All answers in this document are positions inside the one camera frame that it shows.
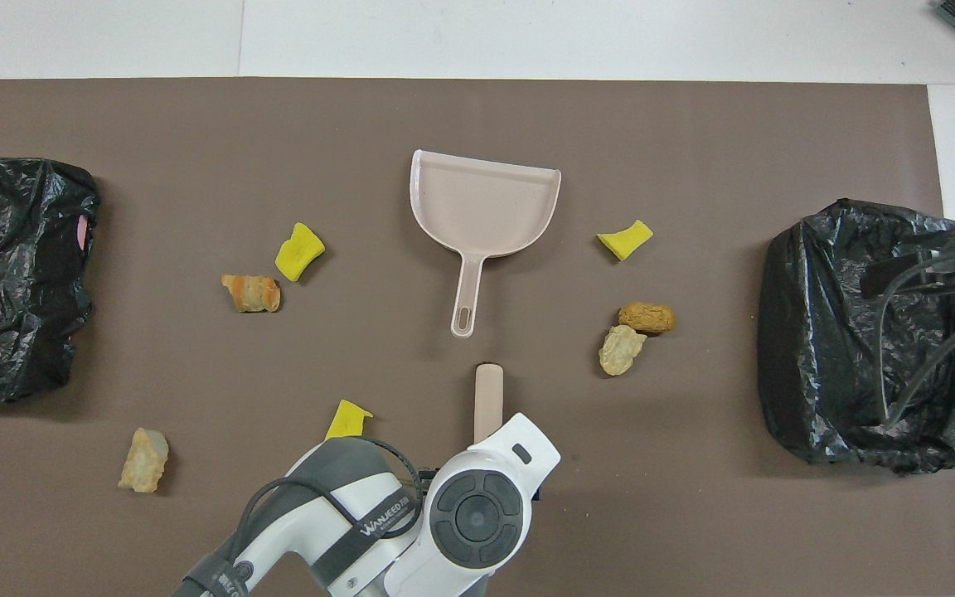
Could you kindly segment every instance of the brown mat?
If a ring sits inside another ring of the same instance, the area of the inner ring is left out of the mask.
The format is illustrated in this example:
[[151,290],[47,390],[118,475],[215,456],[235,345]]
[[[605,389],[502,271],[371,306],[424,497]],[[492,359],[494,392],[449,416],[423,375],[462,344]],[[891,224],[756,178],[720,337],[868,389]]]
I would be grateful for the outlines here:
[[[410,214],[415,148],[562,171],[545,235],[487,265],[469,340],[458,257]],[[755,390],[773,235],[838,197],[940,211],[924,87],[3,81],[0,156],[104,194],[75,377],[0,408],[0,595],[171,593],[340,398],[440,465],[486,360],[564,457],[492,596],[955,594],[955,471],[807,465]],[[637,218],[655,237],[615,264],[594,235]],[[280,313],[232,313],[220,275],[281,280],[295,221],[325,256]],[[680,326],[606,378],[595,351],[637,299]],[[116,487],[137,426],[172,447],[154,496]],[[287,558],[257,594],[319,590]]]

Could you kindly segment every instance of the hole in dustpan handle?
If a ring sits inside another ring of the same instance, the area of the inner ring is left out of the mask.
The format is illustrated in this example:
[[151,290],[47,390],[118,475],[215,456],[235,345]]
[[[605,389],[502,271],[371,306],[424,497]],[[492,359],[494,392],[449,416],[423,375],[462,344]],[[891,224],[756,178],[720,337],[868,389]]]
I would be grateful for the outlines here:
[[455,337],[470,337],[478,310],[478,285],[481,283],[482,257],[463,255],[459,268],[459,286],[455,291],[452,309],[452,333]]

